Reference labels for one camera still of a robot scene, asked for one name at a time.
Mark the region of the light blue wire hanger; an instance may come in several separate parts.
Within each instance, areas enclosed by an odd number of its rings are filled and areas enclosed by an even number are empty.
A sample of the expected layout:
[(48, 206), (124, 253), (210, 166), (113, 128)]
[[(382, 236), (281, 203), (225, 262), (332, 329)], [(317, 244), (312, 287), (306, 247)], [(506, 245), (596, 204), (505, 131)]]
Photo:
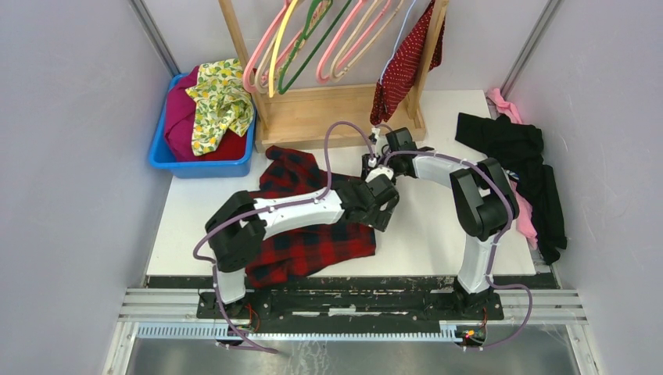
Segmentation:
[(382, 84), (383, 79), (384, 79), (384, 76), (385, 76), (385, 73), (386, 73), (386, 70), (388, 69), (389, 64), (392, 62), (393, 58), (394, 58), (395, 55), (396, 55), (396, 51), (397, 51), (397, 49), (398, 49), (398, 47), (399, 47), (399, 45), (400, 45), (400, 42), (401, 42), (401, 40), (402, 40), (402, 38), (403, 38), (404, 30), (405, 30), (405, 28), (406, 28), (406, 25), (407, 25), (407, 23), (408, 23), (408, 20), (410, 19), (410, 14), (411, 14), (411, 12), (412, 12), (413, 7), (416, 5), (417, 2), (418, 2), (417, 0), (412, 0), (411, 3), (410, 3), (410, 5), (409, 5), (408, 8), (407, 8), (407, 11), (405, 12), (405, 15), (404, 15), (404, 17), (403, 17), (403, 19), (402, 19), (402, 23), (401, 23), (401, 26), (400, 26), (400, 29), (399, 29), (399, 32), (398, 32), (398, 34), (397, 34), (396, 40), (395, 40), (395, 42), (394, 42), (394, 45), (393, 45), (393, 47), (392, 47), (392, 53), (391, 53), (391, 55), (389, 56), (389, 58), (385, 61), (385, 65), (383, 66), (383, 69), (382, 69), (382, 71), (381, 71), (380, 77), (378, 78), (378, 83), (379, 83), (379, 84)]

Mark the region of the red polka dot skirt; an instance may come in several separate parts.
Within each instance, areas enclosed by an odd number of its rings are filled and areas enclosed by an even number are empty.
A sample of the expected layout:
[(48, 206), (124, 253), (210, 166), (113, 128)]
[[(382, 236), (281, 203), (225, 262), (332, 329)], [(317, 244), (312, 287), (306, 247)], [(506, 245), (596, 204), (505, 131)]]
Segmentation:
[(376, 82), (370, 122), (377, 126), (388, 122), (398, 105), (414, 86), (425, 49), (435, 2), (427, 8), (407, 36), (396, 47)]

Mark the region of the wooden hanger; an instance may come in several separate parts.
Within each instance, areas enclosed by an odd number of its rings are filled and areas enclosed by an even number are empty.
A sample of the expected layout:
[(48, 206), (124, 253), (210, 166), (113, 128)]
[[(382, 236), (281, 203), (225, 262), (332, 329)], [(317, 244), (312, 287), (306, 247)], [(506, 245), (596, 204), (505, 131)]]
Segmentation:
[(342, 44), (328, 71), (330, 81), (340, 81), (359, 62), (382, 36), (403, 4), (404, 1), (369, 1), (367, 8), (360, 10), (359, 20), (350, 22), (349, 35), (343, 37), (345, 31), (342, 32)]

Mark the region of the red black plaid garment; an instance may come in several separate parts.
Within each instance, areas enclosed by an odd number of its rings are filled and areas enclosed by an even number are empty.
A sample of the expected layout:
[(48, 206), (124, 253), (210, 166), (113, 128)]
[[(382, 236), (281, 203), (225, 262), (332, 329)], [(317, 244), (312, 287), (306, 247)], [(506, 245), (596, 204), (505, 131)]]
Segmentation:
[[(272, 146), (266, 151), (271, 164), (260, 176), (254, 198), (284, 198), (318, 191), (327, 185), (327, 172), (314, 155)], [(249, 284), (265, 288), (308, 277), (328, 266), (373, 256), (375, 230), (356, 223), (313, 225), (268, 238), (260, 254), (245, 268)]]

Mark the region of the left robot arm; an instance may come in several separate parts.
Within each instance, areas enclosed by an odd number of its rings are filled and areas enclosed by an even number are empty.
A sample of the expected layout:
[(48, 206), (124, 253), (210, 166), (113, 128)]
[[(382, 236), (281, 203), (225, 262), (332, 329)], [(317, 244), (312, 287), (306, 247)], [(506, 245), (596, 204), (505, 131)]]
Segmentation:
[(311, 225), (355, 223), (385, 231), (400, 195), (386, 175), (340, 180), (317, 191), (284, 198), (234, 193), (206, 222), (203, 242), (213, 251), (216, 307), (234, 318), (244, 312), (245, 269), (265, 240)]

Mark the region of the lemon print garment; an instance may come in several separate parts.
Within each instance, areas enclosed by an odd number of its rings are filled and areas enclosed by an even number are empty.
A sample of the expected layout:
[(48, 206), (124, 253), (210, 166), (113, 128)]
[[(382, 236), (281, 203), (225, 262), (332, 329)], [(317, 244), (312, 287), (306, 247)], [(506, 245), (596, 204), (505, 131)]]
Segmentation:
[(192, 152), (215, 152), (225, 134), (243, 137), (255, 116), (250, 93), (243, 86), (244, 69), (238, 59), (199, 65), (195, 85), (185, 90), (195, 103)]

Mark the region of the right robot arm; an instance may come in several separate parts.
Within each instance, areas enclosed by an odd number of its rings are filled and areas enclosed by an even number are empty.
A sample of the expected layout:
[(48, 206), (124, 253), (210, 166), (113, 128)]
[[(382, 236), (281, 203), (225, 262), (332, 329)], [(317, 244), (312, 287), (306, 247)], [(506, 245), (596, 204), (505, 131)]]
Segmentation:
[(458, 222), (466, 233), (464, 258), (453, 282), (451, 306), (471, 319), (494, 293), (493, 265), (500, 239), (519, 215), (507, 176), (496, 159), (470, 162), (416, 146), (407, 128), (385, 135), (383, 164), (397, 176), (432, 181), (449, 188)]

